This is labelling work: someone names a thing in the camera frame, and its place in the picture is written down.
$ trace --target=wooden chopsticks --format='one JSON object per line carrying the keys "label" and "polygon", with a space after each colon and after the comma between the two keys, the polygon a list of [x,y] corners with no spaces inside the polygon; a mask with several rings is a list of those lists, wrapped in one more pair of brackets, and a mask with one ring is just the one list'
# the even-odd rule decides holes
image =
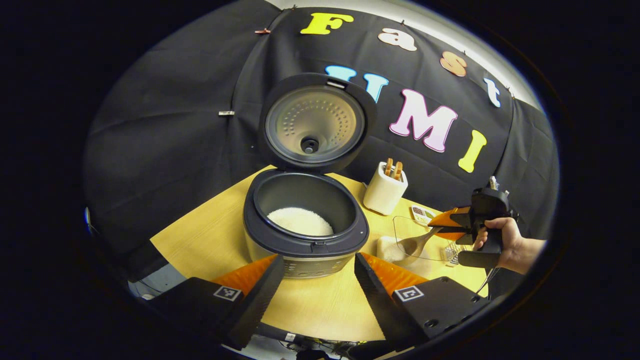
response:
{"label": "wooden chopsticks", "polygon": [[387,159],[387,166],[385,167],[385,175],[393,177],[395,180],[400,181],[402,175],[402,163],[398,161],[396,166],[393,167],[394,160],[392,158]]}

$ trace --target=handle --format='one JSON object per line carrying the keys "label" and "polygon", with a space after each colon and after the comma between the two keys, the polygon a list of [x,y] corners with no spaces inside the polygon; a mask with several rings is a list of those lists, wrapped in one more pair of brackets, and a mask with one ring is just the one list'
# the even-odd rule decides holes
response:
{"label": "handle", "polygon": [[487,239],[484,245],[474,251],[461,251],[458,262],[463,266],[473,268],[495,268],[502,254],[502,229],[487,229]]}

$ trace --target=black cloth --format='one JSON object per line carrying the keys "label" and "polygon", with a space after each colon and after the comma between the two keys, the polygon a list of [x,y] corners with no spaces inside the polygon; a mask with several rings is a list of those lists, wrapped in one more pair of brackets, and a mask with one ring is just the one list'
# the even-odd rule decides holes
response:
{"label": "black cloth", "polygon": [[[303,35],[312,13],[351,15],[327,35]],[[255,30],[269,28],[268,35]],[[410,34],[416,51],[378,39],[383,28]],[[465,59],[459,77],[440,64],[444,51]],[[489,72],[446,43],[392,20],[334,8],[280,11],[264,1],[240,1],[206,15],[151,49],[114,86],[92,125],[85,157],[85,188],[94,225],[130,269],[131,279],[166,260],[149,239],[216,194],[267,165],[256,138],[262,102],[281,79],[325,73],[329,65],[367,73],[389,84],[378,98],[378,120],[356,159],[339,173],[368,183],[388,157],[403,162],[404,197],[445,211],[470,203],[474,188],[498,177],[522,223],[543,237],[557,193],[556,148],[544,114],[509,94]],[[490,102],[492,79],[501,106]],[[403,109],[403,89],[425,98],[428,113],[457,113],[445,151],[422,138],[390,131]],[[233,117],[219,111],[233,110]],[[475,169],[458,166],[472,139],[487,144]]]}

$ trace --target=pink letter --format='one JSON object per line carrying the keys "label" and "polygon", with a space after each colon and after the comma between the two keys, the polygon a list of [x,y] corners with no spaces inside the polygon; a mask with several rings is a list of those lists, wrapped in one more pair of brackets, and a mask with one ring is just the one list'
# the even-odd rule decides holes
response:
{"label": "pink letter", "polygon": [[398,120],[389,125],[389,129],[395,134],[408,136],[410,121],[413,123],[413,138],[416,140],[432,129],[431,134],[424,139],[424,145],[434,151],[444,152],[444,142],[449,128],[453,120],[458,118],[458,114],[446,106],[441,106],[428,115],[427,104],[422,94],[411,89],[402,90],[402,94],[404,95],[402,111]]}

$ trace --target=rice cooker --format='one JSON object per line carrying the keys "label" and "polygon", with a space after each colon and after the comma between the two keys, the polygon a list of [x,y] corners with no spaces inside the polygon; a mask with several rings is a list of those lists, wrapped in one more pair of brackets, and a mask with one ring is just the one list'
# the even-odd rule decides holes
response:
{"label": "rice cooker", "polygon": [[[258,133],[261,153],[276,169],[259,173],[246,194],[243,224],[252,261],[284,257],[285,277],[323,277],[340,271],[369,237],[369,224],[349,190],[324,174],[347,166],[376,119],[362,88],[323,74],[277,83],[267,96]],[[295,233],[268,218],[275,210],[313,211],[333,234]]]}

